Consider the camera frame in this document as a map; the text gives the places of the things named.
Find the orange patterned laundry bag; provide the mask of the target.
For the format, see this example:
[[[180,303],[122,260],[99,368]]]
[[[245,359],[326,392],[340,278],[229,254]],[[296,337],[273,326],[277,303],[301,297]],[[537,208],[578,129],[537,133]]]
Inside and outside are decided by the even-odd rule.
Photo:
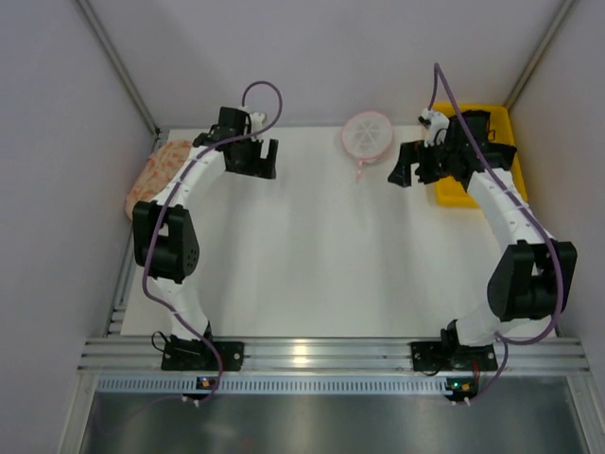
[[[190,141],[170,141],[150,154],[126,196],[125,212],[129,220],[133,218],[133,208],[138,201],[151,201],[166,188],[183,167],[191,147]]]

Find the aluminium frame rail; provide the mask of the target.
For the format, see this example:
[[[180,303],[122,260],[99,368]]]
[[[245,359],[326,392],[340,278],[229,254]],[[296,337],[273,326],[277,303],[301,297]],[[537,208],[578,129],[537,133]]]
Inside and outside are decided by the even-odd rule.
[[[241,338],[242,374],[411,375],[412,338]],[[160,337],[92,338],[78,360],[80,373],[152,373],[161,368]],[[510,348],[505,373],[512,376],[588,375],[581,342],[549,338]]]

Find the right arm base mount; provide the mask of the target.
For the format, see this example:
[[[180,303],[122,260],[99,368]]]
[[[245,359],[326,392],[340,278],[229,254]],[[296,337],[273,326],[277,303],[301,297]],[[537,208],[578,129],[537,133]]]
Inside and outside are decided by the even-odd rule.
[[[442,341],[422,340],[410,344],[415,372],[495,372],[498,363],[492,345],[449,347]]]

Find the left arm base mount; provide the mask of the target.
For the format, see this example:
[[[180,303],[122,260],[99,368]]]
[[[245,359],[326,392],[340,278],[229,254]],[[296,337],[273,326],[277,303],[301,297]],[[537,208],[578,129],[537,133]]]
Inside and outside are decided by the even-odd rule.
[[[240,371],[245,344],[241,341],[215,341],[215,350],[226,372]],[[169,372],[217,372],[218,361],[213,351],[201,340],[171,339],[164,347],[161,369]]]

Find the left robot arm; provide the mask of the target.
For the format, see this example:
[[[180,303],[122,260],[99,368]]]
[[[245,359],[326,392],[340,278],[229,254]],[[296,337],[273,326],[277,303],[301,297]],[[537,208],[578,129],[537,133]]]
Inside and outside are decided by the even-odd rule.
[[[134,257],[143,269],[142,291],[167,312],[170,335],[207,343],[210,321],[198,291],[187,282],[199,264],[193,202],[226,173],[273,180],[278,141],[262,154],[263,133],[275,125],[242,105],[222,107],[217,122],[191,143],[184,163],[150,201],[132,209]]]

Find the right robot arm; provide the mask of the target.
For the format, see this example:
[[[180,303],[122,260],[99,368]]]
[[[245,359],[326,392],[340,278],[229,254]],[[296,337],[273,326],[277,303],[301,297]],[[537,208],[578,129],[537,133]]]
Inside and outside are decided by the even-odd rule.
[[[482,211],[502,252],[486,303],[442,331],[455,346],[487,345],[519,324],[553,320],[565,309],[578,259],[575,246],[556,240],[523,200],[512,175],[517,149],[491,140],[490,117],[424,109],[425,138],[400,146],[388,177],[401,187],[453,178]]]

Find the black bra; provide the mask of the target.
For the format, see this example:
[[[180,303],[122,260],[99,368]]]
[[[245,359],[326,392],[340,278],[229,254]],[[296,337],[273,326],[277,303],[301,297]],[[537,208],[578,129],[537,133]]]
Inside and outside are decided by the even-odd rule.
[[[462,112],[462,117],[490,167],[510,170],[517,148],[496,141],[497,133],[492,127],[492,114],[485,110],[466,110]],[[450,126],[452,139],[461,156],[461,162],[465,165],[465,171],[467,173],[472,170],[482,171],[484,165],[477,157],[456,115],[450,117]]]

